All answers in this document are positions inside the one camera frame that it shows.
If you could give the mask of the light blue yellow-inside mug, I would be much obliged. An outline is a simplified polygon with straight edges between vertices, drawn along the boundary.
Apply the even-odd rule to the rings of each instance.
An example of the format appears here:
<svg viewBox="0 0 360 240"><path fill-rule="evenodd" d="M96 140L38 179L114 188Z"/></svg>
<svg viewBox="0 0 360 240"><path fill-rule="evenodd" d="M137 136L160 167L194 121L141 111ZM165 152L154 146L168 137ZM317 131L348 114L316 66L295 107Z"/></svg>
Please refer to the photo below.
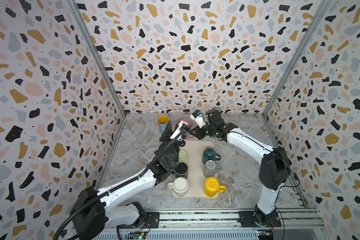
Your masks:
<svg viewBox="0 0 360 240"><path fill-rule="evenodd" d="M159 116L157 118L157 123L159 124L159 131L160 131L161 134L167 128L169 121L170 121L170 119L169 119L168 116Z"/></svg>

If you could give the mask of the dark green mug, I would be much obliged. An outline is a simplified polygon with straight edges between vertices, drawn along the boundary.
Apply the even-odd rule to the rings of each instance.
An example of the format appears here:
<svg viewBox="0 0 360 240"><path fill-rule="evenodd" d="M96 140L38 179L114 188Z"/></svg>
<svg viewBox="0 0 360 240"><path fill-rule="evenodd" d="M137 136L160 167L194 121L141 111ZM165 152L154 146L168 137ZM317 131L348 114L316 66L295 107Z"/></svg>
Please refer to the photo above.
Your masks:
<svg viewBox="0 0 360 240"><path fill-rule="evenodd" d="M202 163L205 164L208 161L220 161L221 156L216 153L214 148L208 147L203 152Z"/></svg>

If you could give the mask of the pink patterned mug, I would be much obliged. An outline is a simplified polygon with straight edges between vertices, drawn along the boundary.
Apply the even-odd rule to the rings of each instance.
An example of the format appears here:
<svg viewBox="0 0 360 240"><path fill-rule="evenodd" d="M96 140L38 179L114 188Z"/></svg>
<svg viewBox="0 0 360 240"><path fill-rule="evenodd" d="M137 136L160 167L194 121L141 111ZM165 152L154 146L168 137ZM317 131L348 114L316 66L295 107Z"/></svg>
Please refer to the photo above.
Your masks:
<svg viewBox="0 0 360 240"><path fill-rule="evenodd" d="M191 129L193 126L193 122L190 119L187 118L182 118L178 120L178 124L180 125L181 122L185 122L188 127L186 127L186 129L188 130L188 134L187 134L187 140L194 138L193 135L191 135Z"/></svg>

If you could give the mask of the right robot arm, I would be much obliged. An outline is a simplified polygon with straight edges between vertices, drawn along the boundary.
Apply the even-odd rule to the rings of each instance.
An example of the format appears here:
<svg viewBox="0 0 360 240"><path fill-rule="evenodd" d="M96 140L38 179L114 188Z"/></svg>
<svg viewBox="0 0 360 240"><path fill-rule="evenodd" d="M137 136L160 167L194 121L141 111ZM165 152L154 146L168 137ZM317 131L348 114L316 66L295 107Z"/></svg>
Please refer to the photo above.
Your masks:
<svg viewBox="0 0 360 240"><path fill-rule="evenodd" d="M260 227L268 225L272 218L277 216L277 199L291 174L285 149L266 145L244 133L237 125L224 121L195 127L191 130L191 135L198 140L206 136L215 137L238 147L260 164L259 179L262 191L252 219Z"/></svg>

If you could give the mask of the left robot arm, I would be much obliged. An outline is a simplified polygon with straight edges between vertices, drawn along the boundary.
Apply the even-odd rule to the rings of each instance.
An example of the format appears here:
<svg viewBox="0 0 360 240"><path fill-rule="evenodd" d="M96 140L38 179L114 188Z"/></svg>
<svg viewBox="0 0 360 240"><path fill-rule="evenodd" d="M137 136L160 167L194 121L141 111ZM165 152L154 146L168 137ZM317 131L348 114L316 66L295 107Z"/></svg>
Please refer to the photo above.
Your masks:
<svg viewBox="0 0 360 240"><path fill-rule="evenodd" d="M74 240L91 240L99 235L105 226L140 227L146 218L146 211L138 202L121 206L125 200L164 182L173 175L179 165L180 147L185 146L190 126L181 121L177 128L167 127L160 137L160 146L154 158L135 175L108 187L96 190L84 189L78 196L69 217L60 230L72 223L76 234Z"/></svg>

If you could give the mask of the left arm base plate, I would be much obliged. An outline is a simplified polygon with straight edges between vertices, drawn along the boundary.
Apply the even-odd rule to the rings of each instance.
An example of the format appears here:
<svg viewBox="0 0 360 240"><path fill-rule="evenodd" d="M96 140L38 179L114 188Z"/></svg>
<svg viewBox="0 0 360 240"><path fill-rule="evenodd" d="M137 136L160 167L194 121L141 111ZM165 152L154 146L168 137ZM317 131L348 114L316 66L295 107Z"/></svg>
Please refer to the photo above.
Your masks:
<svg viewBox="0 0 360 240"><path fill-rule="evenodd" d="M157 229L160 222L160 212L147 212L145 215L138 217L138 219L132 223L129 228L141 229L151 228Z"/></svg>

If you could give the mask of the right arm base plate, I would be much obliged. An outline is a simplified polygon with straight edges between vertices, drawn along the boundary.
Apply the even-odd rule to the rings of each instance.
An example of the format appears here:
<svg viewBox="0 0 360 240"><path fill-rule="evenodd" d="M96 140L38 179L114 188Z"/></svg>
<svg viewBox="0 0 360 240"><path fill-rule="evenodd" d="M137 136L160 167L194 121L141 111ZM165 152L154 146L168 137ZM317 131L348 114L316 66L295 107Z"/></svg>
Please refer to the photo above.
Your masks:
<svg viewBox="0 0 360 240"><path fill-rule="evenodd" d="M277 210L269 215L265 215L261 211L240 211L238 222L242 228L270 228L281 227L281 217Z"/></svg>

